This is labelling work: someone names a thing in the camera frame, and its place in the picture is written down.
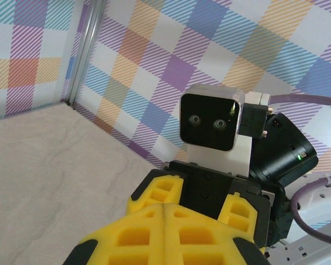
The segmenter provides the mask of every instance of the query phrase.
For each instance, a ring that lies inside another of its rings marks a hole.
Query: plaid wallpaper
[[[158,166],[186,159],[178,100],[194,83],[331,97],[331,1],[110,0],[77,109]],[[275,108],[331,171],[331,107]]]
[[[82,5],[78,0],[0,0],[0,118],[64,98],[73,37],[81,10],[86,12]]]

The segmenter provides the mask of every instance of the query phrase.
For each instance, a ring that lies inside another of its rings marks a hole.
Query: purple cable
[[[331,236],[328,236],[326,234],[323,234],[319,231],[316,231],[312,229],[310,226],[308,226],[300,217],[299,212],[298,212],[298,200],[300,197],[302,197],[304,194],[311,192],[312,190],[321,187],[322,185],[327,185],[328,179],[327,178],[321,178],[318,179],[317,181],[314,181],[312,183],[306,184],[304,187],[300,188],[292,197],[291,199],[291,212],[293,215],[293,218],[295,222],[298,224],[298,226],[303,229],[306,233],[309,235],[324,241],[326,243],[331,244]]]
[[[305,95],[305,94],[287,94],[287,95],[271,96],[270,98],[270,104],[286,103],[286,102],[306,102],[306,103],[331,106],[331,97],[313,96],[313,95]]]

